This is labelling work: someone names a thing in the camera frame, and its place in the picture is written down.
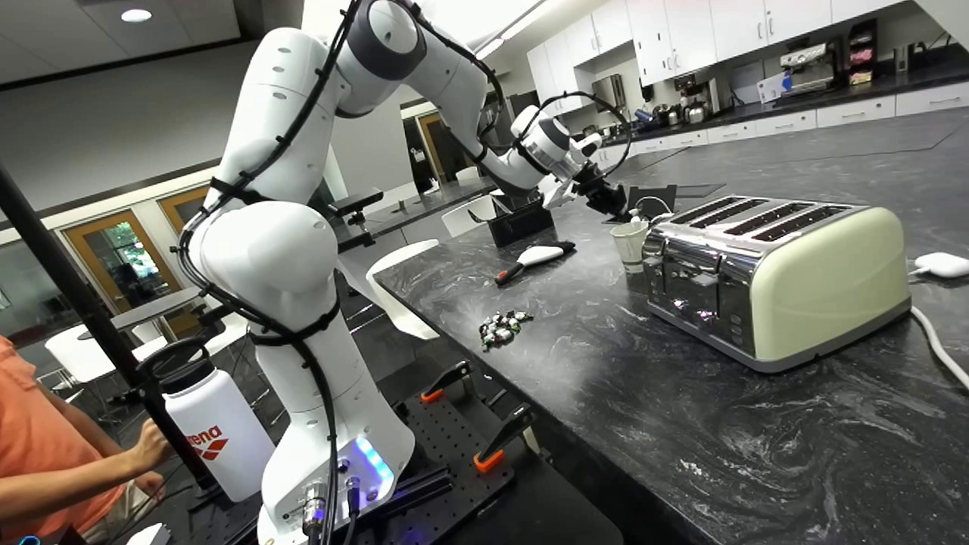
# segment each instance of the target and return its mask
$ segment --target ceiling light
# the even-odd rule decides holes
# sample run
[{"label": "ceiling light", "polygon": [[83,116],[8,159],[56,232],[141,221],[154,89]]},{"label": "ceiling light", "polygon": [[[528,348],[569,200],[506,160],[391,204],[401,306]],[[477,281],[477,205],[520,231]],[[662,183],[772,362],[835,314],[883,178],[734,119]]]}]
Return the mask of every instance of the ceiling light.
[{"label": "ceiling light", "polygon": [[141,21],[151,21],[151,13],[149,10],[124,10],[122,21],[141,23]]},{"label": "ceiling light", "polygon": [[489,39],[476,58],[489,58],[499,45],[506,45],[506,39]]},{"label": "ceiling light", "polygon": [[531,23],[552,14],[557,5],[559,5],[557,0],[543,0],[543,3],[531,5],[512,28],[502,31],[502,39],[524,35]]}]

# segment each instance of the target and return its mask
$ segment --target toaster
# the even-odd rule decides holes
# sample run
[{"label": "toaster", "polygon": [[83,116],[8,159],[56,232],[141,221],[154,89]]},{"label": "toaster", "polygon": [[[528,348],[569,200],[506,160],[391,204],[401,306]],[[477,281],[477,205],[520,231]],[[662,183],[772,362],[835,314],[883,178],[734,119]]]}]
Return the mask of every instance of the toaster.
[{"label": "toaster", "polygon": [[645,236],[649,306],[758,374],[818,362],[912,306],[905,232],[877,205],[727,193]]}]

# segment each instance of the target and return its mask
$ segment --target orange shirt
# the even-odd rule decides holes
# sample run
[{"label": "orange shirt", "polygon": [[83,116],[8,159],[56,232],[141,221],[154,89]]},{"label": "orange shirt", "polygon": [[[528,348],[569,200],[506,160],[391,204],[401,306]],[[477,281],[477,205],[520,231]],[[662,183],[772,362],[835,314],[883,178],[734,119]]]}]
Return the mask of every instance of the orange shirt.
[{"label": "orange shirt", "polygon": [[[47,404],[8,338],[0,335],[0,479],[73,469],[99,460],[98,448]],[[0,541],[84,533],[111,511],[122,487],[18,527],[0,527]]]}]

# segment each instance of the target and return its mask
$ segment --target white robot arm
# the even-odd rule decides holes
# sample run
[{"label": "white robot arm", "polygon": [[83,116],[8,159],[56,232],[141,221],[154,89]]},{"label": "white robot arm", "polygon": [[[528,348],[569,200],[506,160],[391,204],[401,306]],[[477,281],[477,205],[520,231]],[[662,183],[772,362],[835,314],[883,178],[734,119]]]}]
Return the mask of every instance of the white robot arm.
[{"label": "white robot arm", "polygon": [[332,119],[366,116],[401,85],[435,104],[457,144],[506,188],[535,192],[555,174],[594,209],[626,205],[590,152],[539,108],[516,120],[510,156],[485,149],[488,73],[408,0],[353,0],[332,43],[271,31],[244,73],[205,205],[179,243],[188,276],[252,320],[255,362],[292,414],[262,469],[260,541],[315,541],[351,511],[381,506],[416,451],[340,314],[335,236],[305,205]]}]

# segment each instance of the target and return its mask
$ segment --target kitchen island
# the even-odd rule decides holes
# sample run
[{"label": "kitchen island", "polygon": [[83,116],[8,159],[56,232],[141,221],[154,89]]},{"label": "kitchen island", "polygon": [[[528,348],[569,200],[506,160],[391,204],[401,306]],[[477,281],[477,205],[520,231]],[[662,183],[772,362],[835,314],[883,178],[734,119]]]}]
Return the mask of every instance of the kitchen island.
[{"label": "kitchen island", "polygon": [[[917,259],[969,256],[966,174],[969,112],[955,108],[687,149],[632,160],[618,183],[888,205]],[[506,290],[489,276],[528,243],[497,250],[485,231],[378,281],[655,499],[623,527],[631,541],[969,541],[969,395],[912,317],[758,376],[649,313],[599,215],[569,204],[555,221],[539,238],[578,250]],[[927,279],[912,295],[969,365],[969,286]],[[485,354],[477,325],[512,308],[535,320]]]}]

